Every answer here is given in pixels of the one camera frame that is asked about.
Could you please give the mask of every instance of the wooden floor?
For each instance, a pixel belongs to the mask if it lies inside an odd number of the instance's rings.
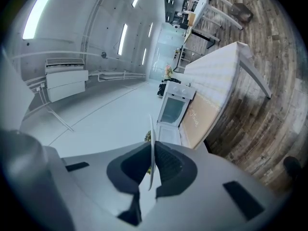
[[[244,3],[254,17],[243,30],[209,12],[222,28],[201,20],[199,29],[221,39],[205,49],[206,41],[192,35],[187,47],[208,54],[239,41],[249,45],[255,67],[268,82],[272,98],[265,97],[252,78],[241,70],[226,110],[207,137],[214,154],[249,172],[277,194],[291,186],[283,168],[286,156],[304,165],[308,157],[308,57],[296,28],[276,0],[229,0]],[[224,12],[219,0],[211,5]]]

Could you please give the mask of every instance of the air conditioner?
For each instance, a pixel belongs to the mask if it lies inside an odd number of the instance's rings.
[[[47,93],[51,102],[85,91],[89,78],[81,58],[49,58],[45,63]]]

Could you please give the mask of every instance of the oven window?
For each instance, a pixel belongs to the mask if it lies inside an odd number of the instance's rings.
[[[175,123],[180,117],[184,104],[185,102],[183,101],[168,98],[165,109],[163,111],[161,122],[167,122],[171,124]]]

